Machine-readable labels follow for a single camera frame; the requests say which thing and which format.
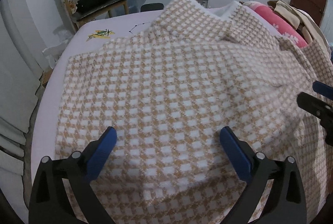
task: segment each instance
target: metal screw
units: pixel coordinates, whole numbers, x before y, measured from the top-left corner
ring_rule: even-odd
[[[42,162],[43,162],[43,163],[46,163],[47,161],[49,161],[49,159],[50,159],[50,158],[49,158],[48,156],[45,156],[45,157],[42,158]]]
[[[80,156],[81,156],[81,152],[79,152],[79,151],[72,153],[72,158],[79,158]]]
[[[258,153],[256,153],[255,155],[256,155],[257,158],[259,158],[259,159],[264,159],[264,158],[265,158],[265,154],[262,153],[262,152],[258,152]]]
[[[295,159],[294,159],[292,156],[289,156],[289,157],[288,157],[288,161],[289,161],[290,163],[295,163]]]

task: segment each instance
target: mattress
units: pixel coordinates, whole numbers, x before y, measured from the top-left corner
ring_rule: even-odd
[[[228,10],[228,6],[208,10],[217,16],[221,16]],[[246,7],[246,10],[259,19],[272,35],[281,35],[272,25],[253,10],[248,7]],[[31,147],[32,182],[34,181],[41,158],[48,155],[51,159],[55,159],[55,139],[59,105],[69,57],[100,49],[110,38],[132,37],[138,32],[147,29],[151,21],[155,20],[161,12],[141,12],[92,21],[81,27],[75,34],[57,62],[39,106]]]

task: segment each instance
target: pink pillow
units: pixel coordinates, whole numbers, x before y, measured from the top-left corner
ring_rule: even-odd
[[[306,47],[307,42],[289,25],[284,19],[276,15],[272,9],[260,2],[246,2],[243,5],[251,8],[254,12],[267,20],[280,34],[289,38],[298,47]]]

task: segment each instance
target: brown and white houndstooth blanket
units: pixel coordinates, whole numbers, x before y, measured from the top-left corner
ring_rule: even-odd
[[[320,98],[312,82],[333,85],[332,64],[316,42],[299,49],[243,6],[231,10],[217,17],[193,0],[173,0],[146,31],[69,59],[56,155],[117,129],[91,183],[116,223],[219,223],[245,187],[219,143],[226,125],[254,151],[296,158],[308,221],[323,206],[332,149],[296,96]]]

